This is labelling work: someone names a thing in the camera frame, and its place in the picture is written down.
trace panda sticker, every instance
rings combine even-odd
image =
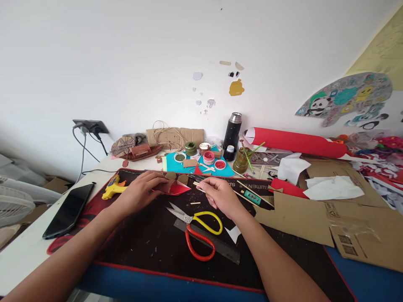
[[[329,104],[330,100],[331,100],[331,98],[326,98],[326,97],[315,99],[311,103],[311,106],[309,107],[309,110],[306,112],[305,116],[321,115],[323,113],[323,110]]]

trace yellow glue gun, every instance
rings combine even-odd
[[[126,181],[119,183],[119,175],[112,177],[106,186],[104,195],[102,195],[103,200],[111,199],[116,193],[123,193],[127,187],[125,187]]]

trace thermos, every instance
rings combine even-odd
[[[241,117],[241,113],[233,112],[228,120],[227,132],[225,132],[224,144],[222,146],[224,149],[224,159],[226,161],[233,161],[235,159],[236,147],[239,141],[239,130],[242,125]],[[228,152],[228,146],[234,146],[234,151]]]

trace ruler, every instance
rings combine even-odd
[[[185,232],[187,230],[187,228],[186,228],[187,224],[180,219],[176,219],[174,226],[183,232]],[[232,262],[239,265],[239,258],[241,257],[241,253],[237,249],[235,249],[234,247],[225,243],[224,241],[214,237],[212,234],[207,233],[207,232],[203,231],[202,229],[194,226],[193,224],[192,224],[191,228],[193,230],[195,230],[196,232],[198,232],[200,235],[203,235],[203,236],[207,237],[208,239],[210,239],[214,243],[215,251],[217,253],[219,253],[220,255],[223,255],[225,258],[227,258],[227,259],[231,260]],[[189,235],[191,235],[193,238],[199,240],[204,245],[210,246],[207,242],[193,236],[191,233],[189,233]]]

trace phone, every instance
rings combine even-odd
[[[53,239],[67,234],[76,224],[95,183],[69,192],[42,238]]]

